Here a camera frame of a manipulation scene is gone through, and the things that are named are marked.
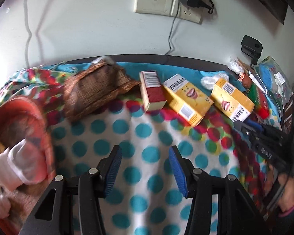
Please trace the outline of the right hand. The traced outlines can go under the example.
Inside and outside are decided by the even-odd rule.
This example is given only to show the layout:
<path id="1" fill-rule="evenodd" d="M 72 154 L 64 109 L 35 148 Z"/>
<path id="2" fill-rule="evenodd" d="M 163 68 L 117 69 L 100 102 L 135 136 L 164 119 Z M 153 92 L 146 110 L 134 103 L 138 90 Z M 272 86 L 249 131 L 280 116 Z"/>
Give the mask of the right hand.
<path id="1" fill-rule="evenodd" d="M 264 184 L 264 192 L 268 193 L 272 188 L 275 181 L 274 179 L 274 167 L 272 165 L 268 166 L 267 178 Z M 278 176 L 279 183 L 284 186 L 284 192 L 278 201 L 277 205 L 280 210 L 284 213 L 290 211 L 294 206 L 294 177 L 289 177 L 285 173 L 280 173 Z"/>

